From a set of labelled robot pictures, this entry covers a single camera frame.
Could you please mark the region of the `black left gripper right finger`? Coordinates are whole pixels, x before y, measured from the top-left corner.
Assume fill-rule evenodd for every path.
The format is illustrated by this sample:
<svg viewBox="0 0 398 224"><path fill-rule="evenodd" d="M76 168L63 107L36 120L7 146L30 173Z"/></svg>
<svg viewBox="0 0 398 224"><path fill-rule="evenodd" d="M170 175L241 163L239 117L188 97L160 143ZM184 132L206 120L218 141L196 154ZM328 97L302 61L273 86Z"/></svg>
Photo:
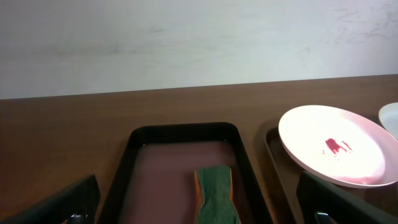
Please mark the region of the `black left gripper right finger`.
<svg viewBox="0 0 398 224"><path fill-rule="evenodd" d="M307 171L300 175L296 196L305 223L397 223L397 217Z"/></svg>

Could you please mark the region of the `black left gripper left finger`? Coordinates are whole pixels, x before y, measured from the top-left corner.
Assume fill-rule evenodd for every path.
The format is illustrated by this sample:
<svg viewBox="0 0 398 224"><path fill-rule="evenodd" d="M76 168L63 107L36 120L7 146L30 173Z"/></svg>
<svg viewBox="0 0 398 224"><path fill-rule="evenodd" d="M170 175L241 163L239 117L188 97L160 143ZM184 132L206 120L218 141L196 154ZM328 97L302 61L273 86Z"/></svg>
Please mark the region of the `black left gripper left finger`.
<svg viewBox="0 0 398 224"><path fill-rule="evenodd" d="M94 223L99 200L98 182L89 175L1 223Z"/></svg>

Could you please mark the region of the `pink plate with red stain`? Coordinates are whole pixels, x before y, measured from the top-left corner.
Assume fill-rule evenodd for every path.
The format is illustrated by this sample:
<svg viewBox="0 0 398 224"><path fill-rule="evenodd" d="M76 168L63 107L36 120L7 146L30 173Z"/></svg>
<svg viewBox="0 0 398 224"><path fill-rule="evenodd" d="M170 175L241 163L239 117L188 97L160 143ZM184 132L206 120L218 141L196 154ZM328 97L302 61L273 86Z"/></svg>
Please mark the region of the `pink plate with red stain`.
<svg viewBox="0 0 398 224"><path fill-rule="evenodd" d="M323 180L358 189L397 182L397 139L364 116L299 106L282 115L278 132L287 154Z"/></svg>

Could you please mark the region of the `green and orange sponge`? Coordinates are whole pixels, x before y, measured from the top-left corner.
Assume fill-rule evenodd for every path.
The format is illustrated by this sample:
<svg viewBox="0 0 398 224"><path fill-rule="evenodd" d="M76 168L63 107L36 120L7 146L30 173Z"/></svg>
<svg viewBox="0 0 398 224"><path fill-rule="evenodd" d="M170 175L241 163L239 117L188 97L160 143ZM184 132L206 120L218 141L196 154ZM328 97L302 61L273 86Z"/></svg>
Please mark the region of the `green and orange sponge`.
<svg viewBox="0 0 398 224"><path fill-rule="evenodd" d="M233 179L229 166L197 169L195 181L196 224L239 224L233 202Z"/></svg>

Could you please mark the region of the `pale green stained plate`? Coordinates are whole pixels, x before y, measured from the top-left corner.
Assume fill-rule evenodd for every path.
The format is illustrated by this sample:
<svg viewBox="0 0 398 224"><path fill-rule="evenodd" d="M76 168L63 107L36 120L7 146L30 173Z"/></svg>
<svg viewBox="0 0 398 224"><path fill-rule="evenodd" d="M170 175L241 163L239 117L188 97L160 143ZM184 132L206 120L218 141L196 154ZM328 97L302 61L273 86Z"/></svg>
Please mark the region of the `pale green stained plate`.
<svg viewBox="0 0 398 224"><path fill-rule="evenodd" d="M378 117L384 129L398 139L398 102L384 105Z"/></svg>

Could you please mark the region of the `large brown serving tray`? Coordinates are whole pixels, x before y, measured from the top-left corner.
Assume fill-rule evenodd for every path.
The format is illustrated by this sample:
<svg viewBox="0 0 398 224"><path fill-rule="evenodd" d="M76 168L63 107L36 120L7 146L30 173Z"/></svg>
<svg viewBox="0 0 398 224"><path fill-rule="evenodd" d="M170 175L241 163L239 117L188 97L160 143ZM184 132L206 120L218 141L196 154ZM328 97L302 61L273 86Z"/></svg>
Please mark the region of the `large brown serving tray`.
<svg viewBox="0 0 398 224"><path fill-rule="evenodd" d="M264 142L296 223L305 223L296 196L300 175L305 170L287 154L277 128L272 128L265 134ZM334 185L397 217L397 184L373 189L355 189Z"/></svg>

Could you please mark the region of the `small black water tray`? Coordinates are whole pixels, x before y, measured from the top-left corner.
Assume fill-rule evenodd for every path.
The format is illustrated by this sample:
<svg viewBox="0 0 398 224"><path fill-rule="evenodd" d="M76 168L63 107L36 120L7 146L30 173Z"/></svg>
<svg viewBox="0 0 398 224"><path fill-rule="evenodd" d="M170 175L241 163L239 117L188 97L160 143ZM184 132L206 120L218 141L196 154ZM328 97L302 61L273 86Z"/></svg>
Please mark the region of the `small black water tray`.
<svg viewBox="0 0 398 224"><path fill-rule="evenodd" d="M194 171L231 168L242 223L272 223L237 127L143 126L127 142L98 223L194 223Z"/></svg>

